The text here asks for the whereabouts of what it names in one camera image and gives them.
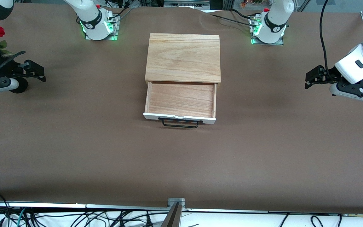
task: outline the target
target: drawer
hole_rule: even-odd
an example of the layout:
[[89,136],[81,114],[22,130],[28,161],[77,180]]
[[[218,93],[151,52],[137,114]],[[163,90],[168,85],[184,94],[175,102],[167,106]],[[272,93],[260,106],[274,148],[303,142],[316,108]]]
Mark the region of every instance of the drawer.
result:
[[216,85],[149,81],[144,116],[154,120],[213,124],[216,120]]

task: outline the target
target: drawer handle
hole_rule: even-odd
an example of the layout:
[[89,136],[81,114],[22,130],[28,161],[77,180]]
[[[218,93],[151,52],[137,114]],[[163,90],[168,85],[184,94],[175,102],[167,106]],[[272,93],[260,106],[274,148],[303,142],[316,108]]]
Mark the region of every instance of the drawer handle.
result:
[[[199,123],[203,122],[203,121],[193,121],[193,120],[173,119],[173,118],[158,118],[158,120],[162,120],[163,126],[178,127],[178,128],[197,128],[199,126]],[[170,125],[170,124],[166,124],[164,121],[169,121],[169,122],[189,122],[189,123],[196,123],[196,125]]]

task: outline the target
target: brown table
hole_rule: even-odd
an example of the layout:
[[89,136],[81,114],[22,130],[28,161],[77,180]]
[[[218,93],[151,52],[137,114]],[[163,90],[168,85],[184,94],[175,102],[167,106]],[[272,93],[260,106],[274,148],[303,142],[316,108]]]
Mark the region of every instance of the brown table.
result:
[[[240,19],[230,12],[216,12]],[[293,13],[284,46],[189,8],[141,7],[117,41],[88,41],[66,5],[16,4],[0,22],[46,83],[0,93],[0,193],[8,200],[363,213],[363,102],[304,89],[323,63],[319,14]],[[145,120],[150,33],[217,34],[216,123]],[[330,66],[363,41],[356,13],[325,15]]]

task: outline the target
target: blue cable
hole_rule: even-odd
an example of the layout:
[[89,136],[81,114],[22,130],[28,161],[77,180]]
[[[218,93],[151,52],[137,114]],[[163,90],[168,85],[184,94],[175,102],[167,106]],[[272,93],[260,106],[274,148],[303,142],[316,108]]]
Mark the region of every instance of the blue cable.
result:
[[20,226],[20,219],[22,218],[23,212],[25,211],[26,208],[23,208],[23,210],[20,212],[19,214],[19,218],[18,218],[18,222],[16,223],[16,227]]

